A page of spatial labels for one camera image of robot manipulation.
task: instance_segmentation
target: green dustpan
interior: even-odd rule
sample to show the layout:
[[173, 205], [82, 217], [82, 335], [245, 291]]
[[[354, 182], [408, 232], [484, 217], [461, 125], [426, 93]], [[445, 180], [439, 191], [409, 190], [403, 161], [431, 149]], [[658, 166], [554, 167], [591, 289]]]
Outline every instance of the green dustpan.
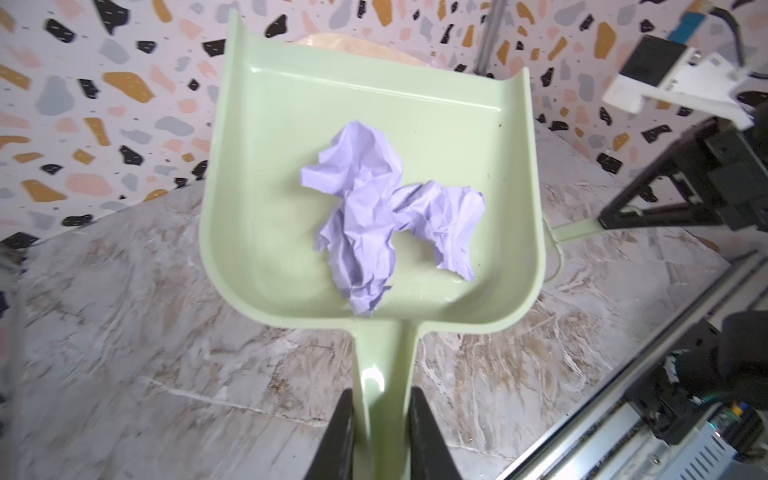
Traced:
[[[272, 326], [355, 337], [355, 476], [401, 478], [417, 340], [490, 333], [518, 321], [541, 289], [541, 222], [528, 69], [507, 81], [266, 41], [230, 20], [200, 249], [214, 286]], [[337, 200], [300, 169], [350, 121], [379, 129], [403, 184], [469, 185], [487, 210], [472, 239], [476, 280], [435, 268], [431, 246], [398, 233], [397, 267], [372, 318], [336, 291], [315, 232]]]

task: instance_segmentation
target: purple crumpled paper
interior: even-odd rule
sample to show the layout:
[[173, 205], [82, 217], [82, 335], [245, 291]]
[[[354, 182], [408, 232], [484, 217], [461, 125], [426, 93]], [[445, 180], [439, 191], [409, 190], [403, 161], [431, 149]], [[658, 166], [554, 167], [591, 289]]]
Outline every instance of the purple crumpled paper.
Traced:
[[355, 314], [370, 314], [389, 290], [395, 271], [392, 234], [412, 230], [432, 242], [437, 267], [475, 278], [469, 241], [485, 212], [482, 194], [435, 181], [401, 187], [402, 160], [374, 128], [354, 121], [320, 152], [319, 164], [301, 170], [301, 184], [342, 200], [320, 228], [318, 251]]

